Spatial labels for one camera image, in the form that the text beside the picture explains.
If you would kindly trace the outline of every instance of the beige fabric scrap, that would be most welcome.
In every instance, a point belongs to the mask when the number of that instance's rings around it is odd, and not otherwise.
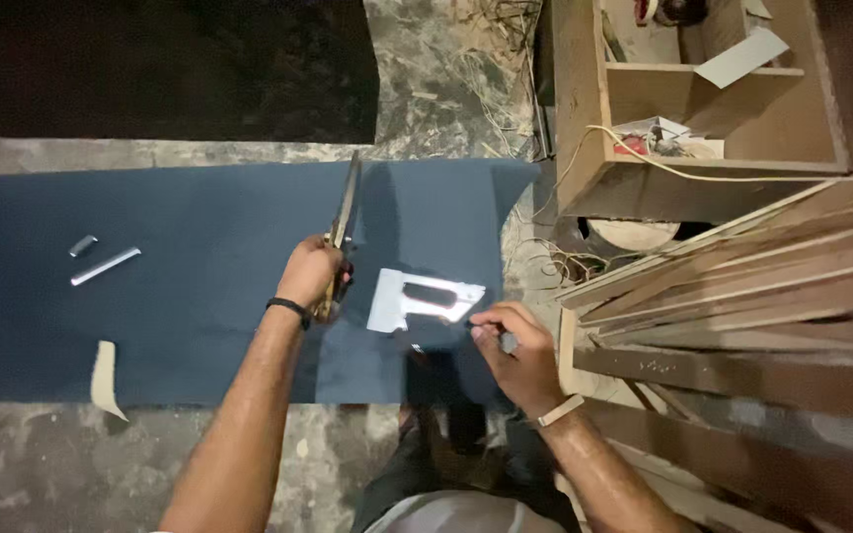
[[[116,346],[109,341],[98,341],[98,358],[91,374],[91,401],[111,415],[130,422],[117,406],[114,398],[114,359]]]

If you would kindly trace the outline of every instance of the white wristband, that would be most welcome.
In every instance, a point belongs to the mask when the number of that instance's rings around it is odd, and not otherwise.
[[[565,400],[565,403],[559,405],[558,407],[552,409],[548,412],[547,415],[543,417],[539,417],[539,426],[542,428],[550,425],[558,418],[562,418],[568,413],[575,410],[576,407],[585,403],[585,398],[581,397],[581,394],[574,394],[572,397]]]

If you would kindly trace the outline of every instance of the bracelet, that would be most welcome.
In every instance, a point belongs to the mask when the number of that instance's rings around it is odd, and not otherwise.
[[[272,305],[281,305],[282,307],[287,307],[292,311],[295,311],[302,317],[302,329],[308,331],[308,326],[311,325],[311,313],[309,313],[304,307],[298,305],[291,300],[286,300],[285,298],[272,298],[266,304],[266,309],[271,307]]]
[[[581,394],[573,394],[564,403],[549,411],[547,415],[539,417],[539,426],[542,428],[549,426],[555,420],[574,411],[575,408],[583,403],[585,403],[585,398],[581,397]]]

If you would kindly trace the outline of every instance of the dark blue fabric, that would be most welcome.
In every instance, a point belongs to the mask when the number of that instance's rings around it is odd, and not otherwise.
[[[0,176],[0,400],[88,401],[98,340],[117,345],[123,405],[218,403],[288,254],[324,231],[347,163]],[[502,297],[499,233],[536,165],[511,160],[368,163],[355,282],[339,320],[313,325],[293,401],[399,402],[407,356],[365,329],[381,268],[487,287]],[[84,257],[78,239],[100,239]],[[73,287],[70,277],[136,246],[143,254]],[[464,327],[436,339],[466,395],[496,395]],[[420,339],[430,346],[432,339]]]

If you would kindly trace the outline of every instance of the black wristband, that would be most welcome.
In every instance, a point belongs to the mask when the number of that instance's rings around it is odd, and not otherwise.
[[[307,309],[298,305],[291,300],[286,300],[285,298],[272,298],[266,304],[266,309],[271,307],[272,305],[281,305],[282,307],[288,307],[292,311],[295,311],[302,317],[302,329],[308,331],[308,326],[311,325],[311,313],[308,312]]]

